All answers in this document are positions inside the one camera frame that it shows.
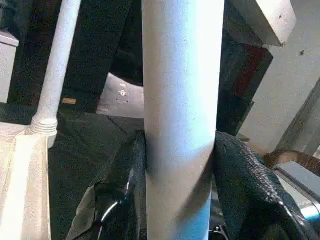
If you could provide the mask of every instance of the textured black material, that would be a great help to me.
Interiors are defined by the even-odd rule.
[[[231,10],[230,7],[233,8],[226,2],[225,21],[240,17],[231,16],[237,10]],[[219,90],[225,89],[249,102],[252,101],[273,59],[267,49],[239,43],[223,31]]]
[[[216,129],[236,136],[250,112],[253,102],[221,89],[218,96]]]
[[[64,98],[75,99],[76,104],[63,103]],[[85,113],[96,113],[99,99],[99,94],[64,87],[61,93],[59,108]]]
[[[17,12],[16,3],[12,0],[0,0],[0,29],[9,29],[13,25]]]
[[[214,178],[231,240],[313,240],[316,233],[260,156],[237,138],[216,133]]]
[[[131,84],[138,86],[143,85],[141,5],[141,0],[132,0],[121,40],[110,69],[110,72],[115,76],[131,80]]]
[[[93,180],[67,240],[138,240],[145,162],[145,137],[138,132],[116,151],[112,166],[102,167]]]
[[[64,87],[101,94],[132,0],[82,1]]]
[[[30,125],[37,109],[15,104],[0,103],[0,121],[2,123]]]

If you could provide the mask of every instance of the white pole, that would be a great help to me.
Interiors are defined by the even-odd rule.
[[[81,0],[62,1],[38,110],[31,123],[32,132],[49,136],[49,148],[53,146],[57,135],[57,112],[80,4]]]
[[[208,239],[223,17],[224,0],[142,0],[150,240]]]

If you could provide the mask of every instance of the gray object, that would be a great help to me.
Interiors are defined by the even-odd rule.
[[[130,84],[109,73],[96,113],[107,116],[143,119],[144,88]]]
[[[281,138],[277,149],[314,155],[320,145],[320,79]]]
[[[0,30],[0,103],[7,103],[16,50],[19,41]]]
[[[274,172],[293,197],[302,215],[318,230],[320,224],[320,177],[295,162],[277,165]]]

